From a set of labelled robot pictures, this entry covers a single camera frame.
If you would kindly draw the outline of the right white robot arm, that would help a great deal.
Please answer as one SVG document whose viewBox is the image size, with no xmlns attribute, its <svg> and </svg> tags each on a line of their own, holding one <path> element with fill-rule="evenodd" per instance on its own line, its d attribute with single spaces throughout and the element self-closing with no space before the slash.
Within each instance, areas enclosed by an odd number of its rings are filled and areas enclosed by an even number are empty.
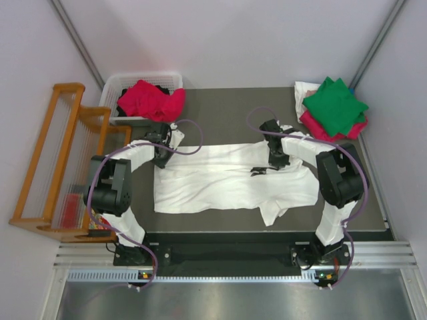
<svg viewBox="0 0 427 320">
<path fill-rule="evenodd" d="M 351 143 L 315 139 L 293 127 L 282 129 L 275 119 L 262 123 L 259 132 L 268 142 L 272 167 L 289 165 L 295 157 L 316 168 L 324 209 L 310 250 L 314 261 L 328 263 L 342 246 L 353 208 L 369 189 L 357 149 Z"/>
</svg>

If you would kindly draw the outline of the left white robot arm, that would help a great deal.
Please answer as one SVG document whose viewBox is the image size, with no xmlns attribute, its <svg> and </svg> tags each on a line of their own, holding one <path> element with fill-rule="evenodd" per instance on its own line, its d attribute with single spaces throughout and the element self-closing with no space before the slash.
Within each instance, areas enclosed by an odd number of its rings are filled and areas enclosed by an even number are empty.
<svg viewBox="0 0 427 320">
<path fill-rule="evenodd" d="M 151 258 L 144 244 L 145 230 L 131 210 L 132 173 L 152 162 L 163 169 L 185 135 L 172 123 L 154 123 L 143 139 L 134 140 L 107 156 L 95 155 L 89 163 L 87 190 L 83 201 L 91 222 L 113 231 L 119 244 L 129 248 L 137 264 Z"/>
</svg>

